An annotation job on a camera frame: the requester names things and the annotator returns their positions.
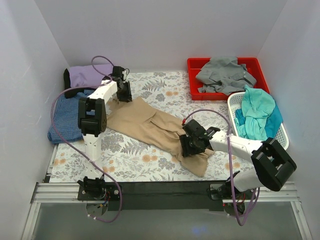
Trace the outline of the tan t shirt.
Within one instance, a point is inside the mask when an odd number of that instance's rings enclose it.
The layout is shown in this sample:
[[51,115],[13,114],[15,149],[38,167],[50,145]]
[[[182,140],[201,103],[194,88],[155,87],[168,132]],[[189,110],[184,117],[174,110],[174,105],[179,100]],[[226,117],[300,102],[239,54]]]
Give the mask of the tan t shirt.
[[131,102],[110,100],[107,127],[171,154],[192,174],[203,177],[212,150],[184,157],[180,136],[185,134],[182,120],[146,103],[141,97]]

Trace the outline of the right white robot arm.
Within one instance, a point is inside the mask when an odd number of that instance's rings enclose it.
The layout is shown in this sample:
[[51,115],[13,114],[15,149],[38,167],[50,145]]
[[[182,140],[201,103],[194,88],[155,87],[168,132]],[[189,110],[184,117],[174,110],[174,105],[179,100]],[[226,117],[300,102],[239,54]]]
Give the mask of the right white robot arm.
[[274,138],[249,140],[228,135],[217,127],[205,129],[194,119],[183,123],[182,129],[185,134],[179,139],[184,157],[211,149],[230,153],[254,166],[251,170],[236,171],[224,184],[212,188],[210,193],[214,197],[231,198],[260,187],[278,192],[297,169],[294,160]]

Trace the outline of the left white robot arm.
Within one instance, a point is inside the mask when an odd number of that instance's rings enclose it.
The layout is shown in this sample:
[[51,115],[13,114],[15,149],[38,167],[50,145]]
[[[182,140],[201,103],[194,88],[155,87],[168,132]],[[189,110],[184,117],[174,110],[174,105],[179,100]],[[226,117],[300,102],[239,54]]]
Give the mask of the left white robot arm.
[[98,169],[102,136],[107,128],[106,103],[114,96],[121,102],[132,101],[130,83],[127,81],[129,72],[127,68],[114,66],[111,75],[102,79],[101,86],[78,102],[78,127],[84,140],[84,154],[89,159],[85,177],[78,183],[86,194],[96,200],[106,198],[108,193],[104,187],[104,174]]

